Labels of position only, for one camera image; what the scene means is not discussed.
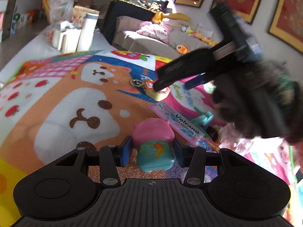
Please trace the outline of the pink volcano toy package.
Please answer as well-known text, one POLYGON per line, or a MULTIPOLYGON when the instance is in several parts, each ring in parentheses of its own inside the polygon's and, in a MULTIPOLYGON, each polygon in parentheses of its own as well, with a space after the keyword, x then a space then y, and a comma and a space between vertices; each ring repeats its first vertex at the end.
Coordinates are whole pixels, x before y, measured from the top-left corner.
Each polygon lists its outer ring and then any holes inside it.
POLYGON ((219 151, 219 147, 203 129, 199 129, 166 102, 161 101, 151 104, 148 108, 161 119, 169 121, 170 127, 184 138, 191 147, 202 147, 213 152, 219 151))

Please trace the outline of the pink teal squishy toy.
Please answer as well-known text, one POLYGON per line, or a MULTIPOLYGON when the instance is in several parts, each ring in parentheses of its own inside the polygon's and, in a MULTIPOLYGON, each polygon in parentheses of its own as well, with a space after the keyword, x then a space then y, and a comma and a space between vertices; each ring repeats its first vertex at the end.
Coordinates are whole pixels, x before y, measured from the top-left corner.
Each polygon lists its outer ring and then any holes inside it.
POLYGON ((145 173, 169 170, 175 161, 174 140, 168 120, 149 118, 134 124, 132 142, 137 149, 137 167, 145 173))

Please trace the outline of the teal plastic toy hammer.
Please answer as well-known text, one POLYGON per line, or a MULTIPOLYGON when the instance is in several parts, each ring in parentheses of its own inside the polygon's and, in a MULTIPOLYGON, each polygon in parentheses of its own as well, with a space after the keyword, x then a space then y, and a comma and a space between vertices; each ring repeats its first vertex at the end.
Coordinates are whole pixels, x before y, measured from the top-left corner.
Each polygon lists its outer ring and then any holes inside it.
POLYGON ((205 127, 213 120, 214 115, 212 112, 203 112, 199 108, 194 107, 194 110, 199 114, 198 117, 191 120, 191 123, 200 129, 202 132, 206 133, 205 127))

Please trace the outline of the colourful cartoon blanket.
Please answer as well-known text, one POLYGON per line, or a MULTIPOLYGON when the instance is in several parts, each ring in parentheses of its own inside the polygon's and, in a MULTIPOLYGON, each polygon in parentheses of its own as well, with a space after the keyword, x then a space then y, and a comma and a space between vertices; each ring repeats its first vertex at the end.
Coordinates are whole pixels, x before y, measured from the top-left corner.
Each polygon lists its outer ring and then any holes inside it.
POLYGON ((132 142, 121 185, 101 185, 99 150, 161 119, 151 104, 184 116, 169 101, 183 79, 155 91, 166 65, 122 51, 26 62, 1 89, 1 226, 288 226, 288 185, 229 149, 206 152, 204 184, 184 186, 188 168, 145 173, 132 142))

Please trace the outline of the orange clownfish plush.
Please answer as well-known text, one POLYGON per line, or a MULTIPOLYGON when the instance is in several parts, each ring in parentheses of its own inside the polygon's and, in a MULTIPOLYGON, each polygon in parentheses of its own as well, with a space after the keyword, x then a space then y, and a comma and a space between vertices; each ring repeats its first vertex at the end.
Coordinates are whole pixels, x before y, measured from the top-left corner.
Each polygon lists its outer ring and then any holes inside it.
POLYGON ((176 51, 180 55, 185 55, 185 54, 188 54, 190 52, 189 49, 188 49, 188 47, 186 47, 185 45, 177 45, 176 46, 176 51))

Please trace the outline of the yellow duck plush toys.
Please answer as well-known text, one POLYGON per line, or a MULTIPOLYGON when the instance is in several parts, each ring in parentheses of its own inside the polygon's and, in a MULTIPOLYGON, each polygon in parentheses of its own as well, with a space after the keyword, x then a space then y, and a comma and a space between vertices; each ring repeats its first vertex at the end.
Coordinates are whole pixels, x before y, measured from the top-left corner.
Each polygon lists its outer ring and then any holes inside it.
POLYGON ((215 46, 217 45, 219 42, 212 40, 210 37, 206 37, 204 36, 202 33, 198 32, 198 31, 193 31, 190 26, 183 26, 181 28, 181 31, 192 36, 193 38, 196 38, 210 46, 215 46))

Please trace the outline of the pink baby clothes pile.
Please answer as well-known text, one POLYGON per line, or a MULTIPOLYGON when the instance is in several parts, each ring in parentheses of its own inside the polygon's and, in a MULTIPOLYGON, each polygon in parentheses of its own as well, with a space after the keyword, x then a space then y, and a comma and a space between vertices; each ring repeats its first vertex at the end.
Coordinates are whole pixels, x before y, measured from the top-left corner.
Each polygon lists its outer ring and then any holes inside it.
POLYGON ((143 36, 154 38, 163 43, 169 42, 169 37, 164 27, 158 24, 153 24, 152 22, 148 22, 148 21, 141 22, 140 28, 136 31, 136 33, 143 36))

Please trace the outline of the beige sofa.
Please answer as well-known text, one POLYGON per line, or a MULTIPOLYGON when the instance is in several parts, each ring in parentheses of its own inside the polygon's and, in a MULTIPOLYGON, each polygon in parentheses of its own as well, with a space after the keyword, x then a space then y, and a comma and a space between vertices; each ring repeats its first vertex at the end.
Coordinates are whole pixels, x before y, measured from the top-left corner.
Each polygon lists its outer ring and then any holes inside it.
POLYGON ((176 59, 199 48, 213 47, 218 42, 199 31, 192 31, 189 22, 181 19, 165 17, 157 24, 120 16, 113 44, 126 51, 176 59))

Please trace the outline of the cream lidded mug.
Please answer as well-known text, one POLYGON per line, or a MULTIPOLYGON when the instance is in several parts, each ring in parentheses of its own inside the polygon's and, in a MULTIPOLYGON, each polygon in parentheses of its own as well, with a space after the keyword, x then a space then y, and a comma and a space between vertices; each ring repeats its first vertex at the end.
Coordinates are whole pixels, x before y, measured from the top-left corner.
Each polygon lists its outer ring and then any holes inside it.
POLYGON ((60 33, 57 50, 63 54, 75 53, 80 39, 81 29, 66 29, 60 33))

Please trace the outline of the tall white thermos bottle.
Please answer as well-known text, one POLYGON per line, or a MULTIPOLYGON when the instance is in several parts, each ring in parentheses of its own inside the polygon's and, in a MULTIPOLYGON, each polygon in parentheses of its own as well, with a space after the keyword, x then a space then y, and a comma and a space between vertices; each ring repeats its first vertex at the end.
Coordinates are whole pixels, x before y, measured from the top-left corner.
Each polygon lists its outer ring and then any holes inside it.
POLYGON ((98 17, 99 15, 95 13, 86 14, 77 45, 77 52, 88 51, 90 49, 98 17))

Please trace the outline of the patterned gift bag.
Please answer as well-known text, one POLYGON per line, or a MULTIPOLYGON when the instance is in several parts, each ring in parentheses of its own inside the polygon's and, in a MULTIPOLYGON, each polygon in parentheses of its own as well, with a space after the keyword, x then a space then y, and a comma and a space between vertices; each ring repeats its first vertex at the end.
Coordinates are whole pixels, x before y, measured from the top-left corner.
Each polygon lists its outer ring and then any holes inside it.
POLYGON ((74 26, 81 28, 83 26, 85 16, 88 13, 93 13, 93 14, 99 15, 100 12, 97 10, 85 8, 82 6, 74 6, 70 22, 73 23, 74 26))

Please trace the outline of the clear plastic bag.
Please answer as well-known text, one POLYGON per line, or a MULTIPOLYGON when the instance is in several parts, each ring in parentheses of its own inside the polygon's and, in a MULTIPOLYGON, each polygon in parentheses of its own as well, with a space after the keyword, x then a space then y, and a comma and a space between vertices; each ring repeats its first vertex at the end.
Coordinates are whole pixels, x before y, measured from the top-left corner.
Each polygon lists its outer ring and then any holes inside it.
POLYGON ((74 0, 48 0, 48 5, 49 21, 51 24, 71 20, 74 0))

